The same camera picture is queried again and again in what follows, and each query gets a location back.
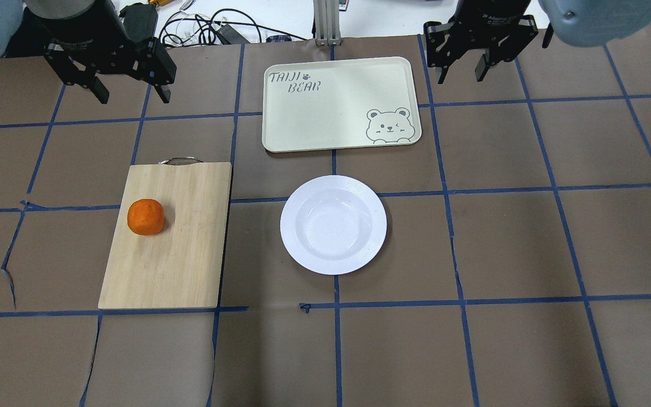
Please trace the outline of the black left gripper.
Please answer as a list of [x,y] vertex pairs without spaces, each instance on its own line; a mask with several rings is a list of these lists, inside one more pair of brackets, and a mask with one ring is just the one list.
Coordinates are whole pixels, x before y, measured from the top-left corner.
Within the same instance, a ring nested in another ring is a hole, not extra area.
[[65,85],[88,89],[101,104],[110,92],[99,74],[145,81],[168,104],[177,67],[155,36],[157,20],[152,2],[117,10],[111,1],[44,1],[44,57]]

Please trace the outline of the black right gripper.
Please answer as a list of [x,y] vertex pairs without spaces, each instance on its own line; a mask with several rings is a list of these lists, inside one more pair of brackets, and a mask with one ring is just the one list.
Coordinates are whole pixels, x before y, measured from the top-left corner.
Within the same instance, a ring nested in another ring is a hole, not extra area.
[[426,21],[427,64],[440,68],[442,85],[450,67],[467,52],[482,50],[475,77],[483,82],[491,67],[512,62],[536,38],[539,30],[526,11],[530,1],[459,1],[446,23]]

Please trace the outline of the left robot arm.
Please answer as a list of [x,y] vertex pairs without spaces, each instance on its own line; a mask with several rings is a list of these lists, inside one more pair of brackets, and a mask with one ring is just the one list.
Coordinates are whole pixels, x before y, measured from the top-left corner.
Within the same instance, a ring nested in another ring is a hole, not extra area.
[[110,93],[100,75],[126,75],[170,103],[177,67],[155,36],[155,3],[118,11],[111,1],[0,1],[0,57],[26,15],[46,31],[43,55],[64,85],[106,104]]

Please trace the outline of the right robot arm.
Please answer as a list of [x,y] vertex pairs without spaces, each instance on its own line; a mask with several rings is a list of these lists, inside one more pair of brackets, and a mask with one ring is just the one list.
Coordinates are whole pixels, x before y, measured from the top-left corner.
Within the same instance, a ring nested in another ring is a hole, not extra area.
[[[444,83],[450,67],[467,52],[480,50],[477,81],[501,62],[511,62],[537,37],[528,1],[460,1],[446,23],[424,23],[426,58],[439,68]],[[651,1],[540,1],[548,25],[542,48],[553,37],[579,48],[603,46],[640,31],[651,23]]]

